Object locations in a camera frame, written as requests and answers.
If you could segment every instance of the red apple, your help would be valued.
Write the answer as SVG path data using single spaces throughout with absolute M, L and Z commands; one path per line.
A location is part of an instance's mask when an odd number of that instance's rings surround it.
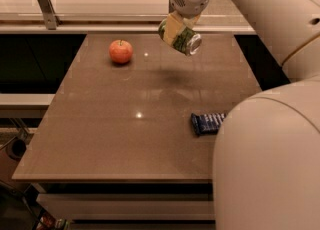
M 133 49 L 129 42 L 124 40 L 113 41 L 109 46 L 109 55 L 113 62 L 125 64 L 130 61 Z

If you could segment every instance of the can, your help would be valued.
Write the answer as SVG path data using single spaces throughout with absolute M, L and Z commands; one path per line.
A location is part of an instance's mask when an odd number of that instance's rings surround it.
M 160 23 L 158 29 L 159 36 L 162 40 L 166 29 L 166 22 L 167 20 L 164 19 Z M 183 31 L 180 34 L 178 33 L 172 44 L 169 45 L 186 56 L 192 56 L 197 53 L 201 43 L 201 35 L 193 31 L 191 28 L 185 26 Z

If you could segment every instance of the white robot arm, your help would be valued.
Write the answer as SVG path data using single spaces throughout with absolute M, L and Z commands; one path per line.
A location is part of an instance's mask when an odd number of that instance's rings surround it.
M 198 14 L 207 0 L 185 9 Z M 233 0 L 294 82 L 237 105 L 214 148 L 217 230 L 320 229 L 320 0 Z

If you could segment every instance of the cable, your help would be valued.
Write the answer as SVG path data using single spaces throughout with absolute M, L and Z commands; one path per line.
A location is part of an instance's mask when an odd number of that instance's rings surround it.
M 49 81 L 48 81 L 48 79 L 47 79 L 47 77 L 46 77 L 46 75 L 45 75 L 45 73 L 44 73 L 44 71 L 43 71 L 43 69 L 42 69 L 42 67 L 41 67 L 41 65 L 40 65 L 37 57 L 36 57 L 36 54 L 35 54 L 34 50 L 32 49 L 31 45 L 29 44 L 28 39 L 27 39 L 27 38 L 24 38 L 24 40 L 25 40 L 25 42 L 26 42 L 26 44 L 27 44 L 27 46 L 28 46 L 28 48 L 29 48 L 29 50 L 30 50 L 30 52 L 31 52 L 34 60 L 35 60 L 35 63 L 36 63 L 36 65 L 37 65 L 37 67 L 39 68 L 39 70 L 40 70 L 40 72 L 41 72 L 41 75 L 42 75 L 44 81 L 45 81 L 47 84 L 49 84 Z
M 48 229 L 48 230 L 55 230 L 56 228 L 53 227 L 51 228 L 50 226 L 47 226 L 45 223 L 43 223 L 38 217 L 37 215 L 34 213 L 34 211 L 30 208 L 28 202 L 27 202 L 27 199 L 25 196 L 22 197 L 22 202 L 23 204 L 27 207 L 28 211 L 30 212 L 30 214 L 33 216 L 33 218 L 39 223 L 41 224 L 45 229 Z
M 13 137 L 12 139 L 10 139 L 7 143 L 5 143 L 2 147 L 0 147 L 0 151 L 2 149 L 5 149 L 8 145 L 10 145 L 10 143 L 15 139 L 16 137 Z
M 12 195 L 14 196 L 20 196 L 23 204 L 26 206 L 26 208 L 28 209 L 29 213 L 31 214 L 31 216 L 39 223 L 41 224 L 45 229 L 47 230 L 56 230 L 55 227 L 50 227 L 47 226 L 45 223 L 43 223 L 35 214 L 35 212 L 31 209 L 30 205 L 28 204 L 27 198 L 26 198 L 26 194 L 24 192 L 21 192 L 20 190 L 18 190 L 17 188 L 13 187 L 12 185 L 9 185 L 8 183 L 5 183 L 4 181 L 0 180 L 0 186 L 4 187 L 5 189 L 7 189 Z

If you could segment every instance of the table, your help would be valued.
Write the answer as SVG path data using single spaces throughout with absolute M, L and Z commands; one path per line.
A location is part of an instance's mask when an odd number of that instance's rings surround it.
M 108 46 L 115 39 L 132 43 L 134 55 L 129 64 L 119 66 L 110 61 Z M 196 136 L 191 113 L 227 113 L 259 91 L 230 34 L 203 35 L 203 45 L 193 57 L 171 49 L 156 34 L 88 34 L 13 179 L 40 183 L 44 187 L 39 188 L 40 203 L 58 216 L 65 216 L 61 206 L 65 208 L 70 199 L 80 203 L 85 200 L 88 204 L 92 200 L 106 201 L 110 196 L 97 197 L 95 191 L 86 191 L 86 198 L 70 192 L 61 198 L 63 191 L 59 189 L 58 196 L 57 192 L 50 193 L 45 188 L 48 183 L 71 183 L 70 186 L 160 183 L 181 187 L 210 184 L 215 135 Z M 180 196 L 169 193 L 165 196 L 170 202 L 163 206 L 177 211 Z M 130 201 L 134 199 L 131 194 L 126 195 Z M 199 212 L 195 219 L 212 219 L 212 197 L 208 197 L 202 193 L 200 200 L 199 196 L 187 198 L 192 201 L 189 208 L 192 213 L 197 214 L 194 206 L 207 212 Z M 183 203 L 183 199 L 181 196 L 178 200 Z M 84 216 L 83 211 L 78 211 L 84 204 L 74 204 L 77 212 L 72 214 L 69 208 L 66 217 L 106 218 L 96 211 L 87 211 Z M 178 210 L 175 215 L 178 219 L 186 215 L 192 218 L 190 211 L 177 216 Z M 157 211 L 152 215 L 163 219 L 163 212 L 160 214 Z M 139 218 L 137 213 L 134 217 L 126 214 L 128 217 Z

